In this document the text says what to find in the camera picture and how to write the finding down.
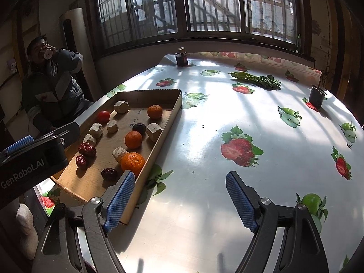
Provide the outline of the red date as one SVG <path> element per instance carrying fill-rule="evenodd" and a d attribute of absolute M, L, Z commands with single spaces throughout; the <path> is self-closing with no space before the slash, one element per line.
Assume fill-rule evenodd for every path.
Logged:
<path fill-rule="evenodd" d="M 86 157 L 93 158 L 96 156 L 97 150 L 95 146 L 90 143 L 83 142 L 78 147 L 78 152 Z"/>
<path fill-rule="evenodd" d="M 79 169 L 87 169 L 87 160 L 83 155 L 78 155 L 75 162 Z"/>
<path fill-rule="evenodd" d="M 105 168 L 101 171 L 101 176 L 106 181 L 114 181 L 118 177 L 118 172 L 114 168 Z"/>

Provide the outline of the beige cake round piece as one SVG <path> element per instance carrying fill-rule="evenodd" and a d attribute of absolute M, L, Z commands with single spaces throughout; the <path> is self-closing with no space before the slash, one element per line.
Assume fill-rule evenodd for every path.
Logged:
<path fill-rule="evenodd" d="M 93 136 L 95 139 L 99 139 L 103 133 L 103 126 L 100 123 L 94 123 L 89 129 L 89 134 Z"/>

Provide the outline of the small beige cake piece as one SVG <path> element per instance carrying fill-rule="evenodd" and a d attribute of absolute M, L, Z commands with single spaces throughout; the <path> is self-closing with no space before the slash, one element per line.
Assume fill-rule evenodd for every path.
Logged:
<path fill-rule="evenodd" d="M 110 120 L 107 123 L 106 128 L 107 128 L 107 132 L 110 133 L 110 134 L 113 134 L 113 133 L 115 133 L 115 132 L 117 132 L 119 130 L 117 121 L 115 121 L 115 120 Z"/>

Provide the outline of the orange mandarin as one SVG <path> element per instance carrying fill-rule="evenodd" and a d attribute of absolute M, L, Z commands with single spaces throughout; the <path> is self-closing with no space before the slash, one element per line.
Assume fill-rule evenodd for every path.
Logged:
<path fill-rule="evenodd" d="M 137 149 L 142 144 L 142 135 L 138 131 L 130 131 L 125 135 L 124 142 L 129 149 Z"/>
<path fill-rule="evenodd" d="M 147 110 L 147 114 L 150 119 L 157 120 L 162 117 L 163 109 L 159 105 L 151 105 Z"/>
<path fill-rule="evenodd" d="M 145 164 L 145 159 L 137 152 L 125 154 L 120 160 L 120 166 L 124 171 L 131 171 L 138 177 Z"/>

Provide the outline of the dark purple plum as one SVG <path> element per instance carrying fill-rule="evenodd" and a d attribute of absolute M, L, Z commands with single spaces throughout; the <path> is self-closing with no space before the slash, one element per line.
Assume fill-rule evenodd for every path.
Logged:
<path fill-rule="evenodd" d="M 137 131 L 143 136 L 146 133 L 146 125 L 144 123 L 136 123 L 133 125 L 132 130 Z"/>

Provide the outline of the red tomato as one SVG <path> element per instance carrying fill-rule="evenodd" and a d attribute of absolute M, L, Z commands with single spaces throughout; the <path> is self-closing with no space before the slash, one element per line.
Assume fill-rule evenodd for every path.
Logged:
<path fill-rule="evenodd" d="M 106 124 L 108 123 L 110 120 L 110 113 L 106 110 L 104 111 L 100 111 L 98 114 L 97 114 L 97 122 L 100 123 L 100 124 Z"/>

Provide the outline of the seated person drinking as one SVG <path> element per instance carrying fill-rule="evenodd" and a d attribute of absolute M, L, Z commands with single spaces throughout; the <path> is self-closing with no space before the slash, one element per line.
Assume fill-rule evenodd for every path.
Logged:
<path fill-rule="evenodd" d="M 27 47 L 30 74 L 22 82 L 22 105 L 41 134 L 73 122 L 93 103 L 73 77 L 83 65 L 78 52 L 58 49 L 38 36 Z"/>

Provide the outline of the orange mandarin in tray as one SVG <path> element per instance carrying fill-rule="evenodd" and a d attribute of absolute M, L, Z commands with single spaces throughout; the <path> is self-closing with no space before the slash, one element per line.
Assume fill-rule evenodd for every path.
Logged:
<path fill-rule="evenodd" d="M 147 110 L 147 114 L 150 119 L 157 120 L 162 117 L 163 109 L 159 105 L 151 105 Z"/>

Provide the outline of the white standing air conditioner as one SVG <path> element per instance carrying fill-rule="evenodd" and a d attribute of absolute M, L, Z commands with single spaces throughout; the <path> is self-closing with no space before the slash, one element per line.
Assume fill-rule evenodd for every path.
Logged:
<path fill-rule="evenodd" d="M 81 69 L 75 74 L 76 81 L 88 100 L 97 101 L 104 93 L 91 54 L 82 8 L 66 11 L 59 22 L 65 48 L 83 57 Z"/>

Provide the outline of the window with metal bars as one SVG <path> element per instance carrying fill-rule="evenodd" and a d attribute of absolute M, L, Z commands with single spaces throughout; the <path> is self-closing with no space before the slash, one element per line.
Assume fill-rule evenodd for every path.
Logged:
<path fill-rule="evenodd" d="M 86 0 L 100 54 L 158 43 L 228 40 L 301 52 L 302 0 Z"/>

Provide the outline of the small dark bottle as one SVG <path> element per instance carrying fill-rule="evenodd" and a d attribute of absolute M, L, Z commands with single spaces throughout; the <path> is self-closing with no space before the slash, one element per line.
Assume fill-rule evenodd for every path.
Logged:
<path fill-rule="evenodd" d="M 178 48 L 178 52 L 174 55 L 178 67 L 187 67 L 189 65 L 187 53 L 184 47 Z"/>

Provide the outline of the black cup with stick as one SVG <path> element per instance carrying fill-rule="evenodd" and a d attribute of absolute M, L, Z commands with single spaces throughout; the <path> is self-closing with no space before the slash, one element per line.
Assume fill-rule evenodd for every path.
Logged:
<path fill-rule="evenodd" d="M 325 97 L 326 92 L 319 86 L 313 85 L 308 100 L 316 109 L 320 109 Z"/>

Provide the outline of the green leafy vegetable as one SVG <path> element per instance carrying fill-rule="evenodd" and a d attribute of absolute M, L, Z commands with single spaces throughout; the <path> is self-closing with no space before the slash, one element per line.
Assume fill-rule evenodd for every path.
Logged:
<path fill-rule="evenodd" d="M 240 83 L 253 84 L 265 90 L 271 91 L 281 89 L 281 82 L 276 80 L 273 75 L 255 76 L 245 71 L 234 71 L 231 72 L 230 75 Z"/>

